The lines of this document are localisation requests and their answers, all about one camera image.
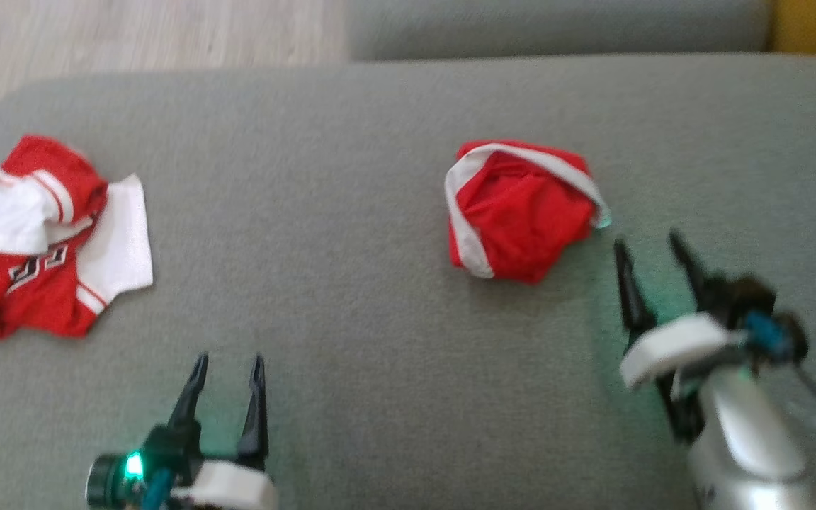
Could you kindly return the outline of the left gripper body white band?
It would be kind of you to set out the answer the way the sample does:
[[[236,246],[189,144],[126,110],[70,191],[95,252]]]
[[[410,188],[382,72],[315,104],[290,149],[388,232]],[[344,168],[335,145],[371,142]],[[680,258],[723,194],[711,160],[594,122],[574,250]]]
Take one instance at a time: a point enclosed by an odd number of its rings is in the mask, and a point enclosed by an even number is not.
[[[226,460],[205,461],[187,487],[176,487],[172,499],[223,509],[278,509],[278,491],[263,471]]]

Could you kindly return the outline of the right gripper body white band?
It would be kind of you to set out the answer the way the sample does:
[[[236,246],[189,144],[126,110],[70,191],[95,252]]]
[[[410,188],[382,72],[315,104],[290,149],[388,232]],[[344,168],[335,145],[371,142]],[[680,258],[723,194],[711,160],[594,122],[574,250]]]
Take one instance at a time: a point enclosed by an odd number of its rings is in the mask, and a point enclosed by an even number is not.
[[[749,443],[749,352],[740,333],[691,314],[641,334],[623,356],[629,390],[652,383],[674,439],[686,445]]]

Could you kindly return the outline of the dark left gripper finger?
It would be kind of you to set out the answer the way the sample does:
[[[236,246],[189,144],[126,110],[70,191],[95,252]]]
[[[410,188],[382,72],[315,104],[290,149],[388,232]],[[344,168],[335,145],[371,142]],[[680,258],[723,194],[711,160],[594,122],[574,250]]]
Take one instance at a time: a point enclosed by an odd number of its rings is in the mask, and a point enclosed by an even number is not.
[[[251,391],[245,426],[237,441],[237,464],[265,471],[268,457],[268,407],[266,406],[266,369],[262,355],[254,358],[249,376]]]
[[[208,373],[208,352],[201,352],[193,365],[191,374],[169,417],[167,426],[171,429],[181,429],[181,427],[193,426],[196,422],[196,409],[201,391],[206,384]]]

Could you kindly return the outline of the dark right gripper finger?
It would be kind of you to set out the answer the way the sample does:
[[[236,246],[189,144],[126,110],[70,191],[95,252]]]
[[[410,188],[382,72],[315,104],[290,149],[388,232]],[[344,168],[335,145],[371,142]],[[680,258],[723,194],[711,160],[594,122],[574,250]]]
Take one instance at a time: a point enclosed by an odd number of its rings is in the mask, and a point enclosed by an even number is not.
[[[671,252],[674,253],[674,258],[676,258],[678,265],[680,265],[689,281],[688,284],[696,301],[697,310],[715,313],[716,307],[719,306],[721,300],[721,281],[715,275],[707,273],[703,266],[699,264],[699,260],[693,255],[692,249],[684,241],[684,237],[679,230],[670,230],[668,242],[670,243]]]
[[[628,246],[621,237],[614,242],[614,256],[623,325],[630,338],[639,338],[657,326],[657,316],[641,293]]]

